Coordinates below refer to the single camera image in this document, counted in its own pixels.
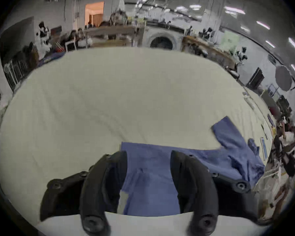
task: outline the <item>wall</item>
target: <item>wall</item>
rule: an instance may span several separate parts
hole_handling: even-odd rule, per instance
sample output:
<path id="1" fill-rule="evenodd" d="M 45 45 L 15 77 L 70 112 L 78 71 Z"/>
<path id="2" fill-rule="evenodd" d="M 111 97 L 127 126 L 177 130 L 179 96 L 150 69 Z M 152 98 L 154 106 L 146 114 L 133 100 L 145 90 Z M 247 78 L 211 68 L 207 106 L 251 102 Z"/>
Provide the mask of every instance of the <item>wall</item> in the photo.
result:
<path id="1" fill-rule="evenodd" d="M 30 42 L 35 43 L 34 17 L 24 19 L 9 27 L 0 37 L 0 58 L 2 64 L 9 62 L 12 57 Z"/>

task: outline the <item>person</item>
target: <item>person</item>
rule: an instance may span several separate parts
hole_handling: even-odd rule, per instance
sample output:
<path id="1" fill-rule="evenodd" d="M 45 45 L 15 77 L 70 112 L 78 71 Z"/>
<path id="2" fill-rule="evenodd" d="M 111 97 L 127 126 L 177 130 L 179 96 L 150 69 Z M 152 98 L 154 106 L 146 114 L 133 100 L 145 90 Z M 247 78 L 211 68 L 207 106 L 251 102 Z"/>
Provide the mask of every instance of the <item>person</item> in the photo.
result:
<path id="1" fill-rule="evenodd" d="M 191 29 L 192 29 L 192 26 L 190 26 L 190 28 L 189 28 L 189 29 L 187 30 L 187 32 L 186 32 L 186 35 L 187 35 L 187 36 L 190 36 Z"/>

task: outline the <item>ceiling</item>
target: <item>ceiling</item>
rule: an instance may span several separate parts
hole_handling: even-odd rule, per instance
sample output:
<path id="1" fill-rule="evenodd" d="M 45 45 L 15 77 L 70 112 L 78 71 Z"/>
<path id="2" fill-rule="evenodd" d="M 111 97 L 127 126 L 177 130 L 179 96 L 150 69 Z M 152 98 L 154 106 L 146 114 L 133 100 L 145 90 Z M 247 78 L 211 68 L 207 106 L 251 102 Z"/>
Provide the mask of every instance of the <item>ceiling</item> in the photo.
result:
<path id="1" fill-rule="evenodd" d="M 137 0 L 124 0 L 125 2 L 136 3 Z M 203 15 L 209 0 L 148 0 L 147 4 L 157 4 L 167 8 L 175 9 L 177 6 L 189 8 L 191 4 L 200 4 L 198 11 L 190 10 L 187 13 L 192 16 Z M 245 11 L 245 15 L 238 14 L 237 18 L 221 13 L 221 26 L 225 26 L 234 31 L 246 35 L 262 45 L 270 53 L 274 54 L 279 61 L 283 62 L 295 78 L 295 72 L 291 64 L 295 65 L 295 49 L 288 42 L 291 37 L 295 40 L 295 18 L 282 0 L 222 0 L 224 6 L 231 6 Z M 261 21 L 270 26 L 270 30 L 258 25 L 256 21 Z M 250 33 L 245 32 L 240 27 L 245 26 L 250 29 Z M 275 45 L 272 48 L 265 41 L 268 40 Z"/>

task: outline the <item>doorway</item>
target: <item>doorway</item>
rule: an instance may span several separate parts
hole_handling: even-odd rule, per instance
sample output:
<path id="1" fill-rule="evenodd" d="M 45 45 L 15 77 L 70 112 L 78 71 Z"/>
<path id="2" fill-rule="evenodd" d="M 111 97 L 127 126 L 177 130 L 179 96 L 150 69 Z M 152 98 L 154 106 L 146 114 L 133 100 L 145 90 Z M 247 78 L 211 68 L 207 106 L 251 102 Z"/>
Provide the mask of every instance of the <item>doorway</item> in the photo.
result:
<path id="1" fill-rule="evenodd" d="M 103 22 L 104 2 L 89 3 L 85 6 L 85 25 L 89 22 L 95 27 Z"/>

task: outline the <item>cable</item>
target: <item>cable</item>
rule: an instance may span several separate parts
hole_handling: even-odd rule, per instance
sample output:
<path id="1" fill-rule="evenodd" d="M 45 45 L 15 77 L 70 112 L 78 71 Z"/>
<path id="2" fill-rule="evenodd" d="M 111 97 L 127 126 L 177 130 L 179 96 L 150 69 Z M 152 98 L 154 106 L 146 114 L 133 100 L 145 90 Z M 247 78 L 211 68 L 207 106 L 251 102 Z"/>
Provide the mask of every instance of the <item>cable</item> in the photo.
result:
<path id="1" fill-rule="evenodd" d="M 64 21 L 66 21 L 66 1 L 67 0 L 64 0 L 64 8 L 63 8 L 63 18 L 64 18 Z"/>

